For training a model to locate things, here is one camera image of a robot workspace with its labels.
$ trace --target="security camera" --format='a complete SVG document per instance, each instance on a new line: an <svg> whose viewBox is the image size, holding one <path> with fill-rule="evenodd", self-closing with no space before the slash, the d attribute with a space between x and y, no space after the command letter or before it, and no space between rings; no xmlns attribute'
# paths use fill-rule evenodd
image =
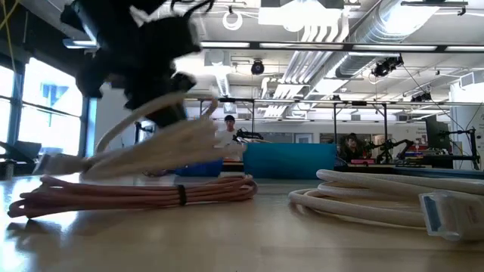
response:
<svg viewBox="0 0 484 272"><path fill-rule="evenodd" d="M262 64L262 60L254 60L254 64L252 64L252 69L250 69L253 75L261 75L264 73L264 64Z"/></svg>

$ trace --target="monitor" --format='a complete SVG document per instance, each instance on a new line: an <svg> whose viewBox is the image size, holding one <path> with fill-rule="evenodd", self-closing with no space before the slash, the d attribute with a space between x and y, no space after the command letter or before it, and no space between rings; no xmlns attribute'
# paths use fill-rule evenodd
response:
<svg viewBox="0 0 484 272"><path fill-rule="evenodd" d="M448 132L448 125L443 122L437 122L437 116L425 118L427 127L427 141L429 148L451 150L451 139L443 132Z"/></svg>

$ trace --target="blue container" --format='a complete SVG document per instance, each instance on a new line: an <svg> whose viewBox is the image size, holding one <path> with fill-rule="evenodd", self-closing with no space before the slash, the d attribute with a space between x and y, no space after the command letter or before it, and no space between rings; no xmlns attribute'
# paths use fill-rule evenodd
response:
<svg viewBox="0 0 484 272"><path fill-rule="evenodd" d="M336 144L248 144L244 170L254 178L318 179L335 159Z"/></svg>
<svg viewBox="0 0 484 272"><path fill-rule="evenodd" d="M218 177L222 172L223 159L215 162L194 163L175 170L175 174L182 177Z"/></svg>

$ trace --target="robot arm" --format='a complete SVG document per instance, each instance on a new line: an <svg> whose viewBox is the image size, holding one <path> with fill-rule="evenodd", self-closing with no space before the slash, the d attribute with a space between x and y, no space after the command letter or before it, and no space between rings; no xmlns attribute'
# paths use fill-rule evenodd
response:
<svg viewBox="0 0 484 272"><path fill-rule="evenodd" d="M141 105L170 92L188 91L193 76L176 73L173 60L200 52L195 25L190 16L215 0L205 0L184 15L174 14L143 23L133 19L130 7L151 14L167 0L74 0L60 16L63 23L87 33L98 44L94 57L76 75L76 84L86 97L102 98L101 85L110 75L123 79L125 108ZM173 8L177 0L172 0ZM186 119L182 103L146 116L159 127Z"/></svg>

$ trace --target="wooden table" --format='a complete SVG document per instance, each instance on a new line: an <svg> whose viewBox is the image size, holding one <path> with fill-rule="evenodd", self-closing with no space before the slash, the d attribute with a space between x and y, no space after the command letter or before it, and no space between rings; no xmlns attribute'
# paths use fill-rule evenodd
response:
<svg viewBox="0 0 484 272"><path fill-rule="evenodd" d="M67 178L76 182L76 176ZM170 185L173 177L118 184ZM38 178L0 181L0 271L483 271L484 243L315 215L288 204L306 184L261 184L253 201L152 211L68 212L10 219Z"/></svg>

